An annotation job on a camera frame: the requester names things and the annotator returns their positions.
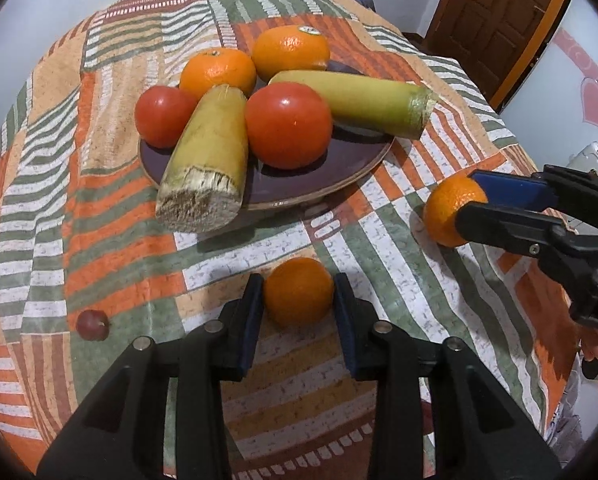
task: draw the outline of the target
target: tomato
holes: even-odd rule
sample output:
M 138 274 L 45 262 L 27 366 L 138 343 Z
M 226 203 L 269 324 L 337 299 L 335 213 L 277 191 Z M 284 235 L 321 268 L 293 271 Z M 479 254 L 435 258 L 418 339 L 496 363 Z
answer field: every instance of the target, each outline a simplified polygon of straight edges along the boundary
M 174 148 L 196 108 L 194 96 L 179 88 L 148 88 L 134 107 L 134 124 L 154 148 Z
M 246 104 L 250 150 L 264 164 L 296 170 L 323 155 L 332 138 L 332 113 L 312 88 L 273 83 Z

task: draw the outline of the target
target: door panel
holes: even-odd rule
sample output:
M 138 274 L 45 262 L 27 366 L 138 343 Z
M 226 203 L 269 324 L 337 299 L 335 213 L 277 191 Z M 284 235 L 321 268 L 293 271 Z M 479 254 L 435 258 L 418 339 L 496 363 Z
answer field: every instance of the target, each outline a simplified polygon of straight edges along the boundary
M 449 0 L 428 45 L 456 58 L 492 97 L 534 34 L 551 0 Z

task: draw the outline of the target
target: fruit on plate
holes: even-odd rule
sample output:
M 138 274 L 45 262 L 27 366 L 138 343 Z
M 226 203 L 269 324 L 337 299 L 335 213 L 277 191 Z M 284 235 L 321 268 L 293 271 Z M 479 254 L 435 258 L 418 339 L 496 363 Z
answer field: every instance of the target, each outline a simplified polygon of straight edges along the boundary
M 134 124 L 139 135 L 154 148 L 174 148 L 197 101 L 179 88 L 148 88 L 134 106 Z
M 317 260 L 292 258 L 275 268 L 263 284 L 268 316 L 282 327 L 306 326 L 332 308 L 335 285 Z
M 77 333 L 86 341 L 108 339 L 110 321 L 102 310 L 84 310 L 77 317 Z
M 419 139 L 438 97 L 426 87 L 341 72 L 291 70 L 270 83 L 308 85 L 330 106 L 335 121 L 395 137 Z
M 188 61 L 179 88 L 197 99 L 213 86 L 230 85 L 249 96 L 255 89 L 256 69 L 250 56 L 236 48 L 207 48 Z
M 468 202 L 487 202 L 488 197 L 470 177 L 455 174 L 441 182 L 430 194 L 423 209 L 423 222 L 428 235 L 446 247 L 459 247 L 467 241 L 454 226 L 457 212 Z
M 246 105 L 250 150 L 264 164 L 296 170 L 323 155 L 332 138 L 332 115 L 309 86 L 268 85 Z
M 270 28 L 252 48 L 256 72 L 266 82 L 282 70 L 325 70 L 329 60 L 327 38 L 307 25 Z
M 228 85 L 199 101 L 157 193 L 156 215 L 167 227 L 210 231 L 239 212 L 248 163 L 245 107 L 243 92 Z

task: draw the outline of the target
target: purple plate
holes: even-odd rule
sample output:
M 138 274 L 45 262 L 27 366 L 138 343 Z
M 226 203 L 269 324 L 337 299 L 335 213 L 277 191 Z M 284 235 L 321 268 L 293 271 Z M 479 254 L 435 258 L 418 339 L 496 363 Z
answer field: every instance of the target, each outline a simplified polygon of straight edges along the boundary
M 330 61 L 328 70 L 359 73 L 336 61 Z M 327 152 L 300 170 L 276 170 L 251 156 L 243 208 L 265 210 L 293 206 L 338 191 L 379 164 L 393 140 L 392 136 L 371 130 L 335 125 Z M 139 142 L 140 163 L 156 187 L 159 187 L 171 154 L 172 150 L 158 150 L 143 140 Z

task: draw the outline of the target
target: tablecloth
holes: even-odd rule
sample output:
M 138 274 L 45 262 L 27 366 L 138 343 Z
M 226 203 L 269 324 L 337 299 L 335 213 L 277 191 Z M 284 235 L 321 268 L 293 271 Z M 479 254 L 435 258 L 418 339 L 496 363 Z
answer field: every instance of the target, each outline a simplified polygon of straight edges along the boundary
M 289 23 L 318 28 L 332 58 L 362 73 L 434 89 L 425 134 L 315 205 L 243 214 L 220 233 L 167 231 L 137 159 L 138 96 L 176 84 L 202 48 L 248 52 Z M 353 0 L 121 0 L 51 46 L 0 141 L 0 429 L 33 470 L 133 338 L 181 337 L 239 297 L 250 272 L 292 256 L 348 273 L 357 296 L 415 337 L 465 339 L 538 430 L 559 402 L 576 339 L 562 289 L 529 259 L 439 247 L 421 220 L 443 178 L 529 174 L 532 161 L 456 61 L 422 54 Z M 106 341 L 75 332 L 87 308 L 111 317 Z M 375 395 L 346 373 L 331 317 L 298 332 L 264 319 L 248 377 L 223 385 L 236 478 L 364 478 Z

